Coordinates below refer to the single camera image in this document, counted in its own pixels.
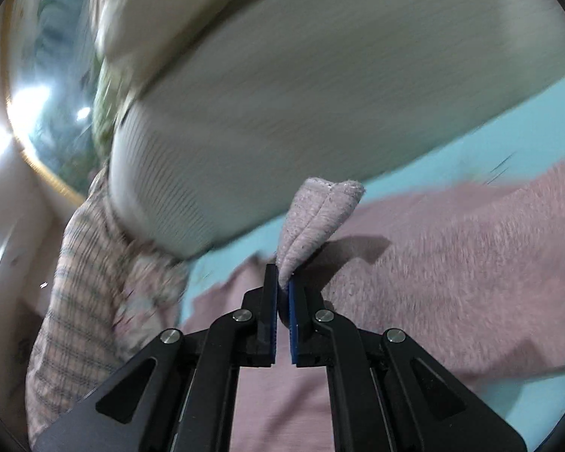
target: metal screw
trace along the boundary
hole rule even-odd
[[[400,344],[406,339],[406,334],[402,330],[393,328],[387,332],[387,339],[393,344]]]
[[[253,314],[248,309],[237,309],[232,313],[232,319],[237,323],[244,323],[253,318]]]
[[[328,323],[329,321],[332,321],[334,317],[335,314],[328,309],[321,309],[316,313],[316,320],[321,323]]]
[[[166,345],[174,344],[180,339],[180,332],[178,330],[166,330],[161,333],[159,338]]]

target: white wall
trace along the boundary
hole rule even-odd
[[[21,293],[27,306],[42,318],[48,312],[56,264],[63,242],[63,231],[64,227],[59,221],[52,224],[25,277]]]
[[[59,194],[45,180],[38,177],[38,183],[40,184],[40,189],[44,194],[44,198],[47,200],[59,222],[63,226],[66,226],[78,206],[68,200],[65,196]]]
[[[0,26],[3,10],[0,10]],[[9,131],[0,77],[0,127]],[[16,323],[25,275],[53,222],[32,170],[11,141],[0,157],[0,416],[15,420],[9,396],[20,391],[25,364],[20,358]]]

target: light blue sheet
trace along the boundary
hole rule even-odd
[[[565,78],[540,95],[437,149],[408,166],[366,182],[362,202],[424,187],[443,187],[466,179],[530,179],[565,157]],[[501,162],[501,167],[494,170]],[[274,253],[284,216],[256,228],[226,247],[198,259],[191,270],[182,319],[191,300],[224,282],[248,256]],[[505,381],[483,390],[481,397],[535,450],[565,413],[565,373],[543,379]]]

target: gold frame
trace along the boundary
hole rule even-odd
[[[8,116],[9,105],[11,102],[11,84],[8,71],[8,49],[9,49],[9,39],[10,39],[10,28],[12,21],[12,11],[14,8],[15,0],[5,0],[4,2],[4,15],[2,18],[2,26],[0,28],[0,73],[2,78],[2,89],[4,92],[5,105],[6,105],[6,115]],[[27,163],[31,169],[44,180],[52,190],[57,194],[61,195],[74,206],[79,207],[85,201],[85,198],[74,191],[69,185],[67,185],[58,175],[46,167],[35,155],[30,154],[25,150],[21,138],[17,135],[15,127],[12,125],[12,120],[10,116],[8,117],[8,122],[12,130],[12,134],[20,145],[20,153],[25,163]]]

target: pillow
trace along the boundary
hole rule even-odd
[[[229,0],[91,0],[96,48],[130,87],[127,103]]]
[[[128,110],[113,205],[195,257],[308,177],[391,172],[564,76],[556,0],[236,0]]]

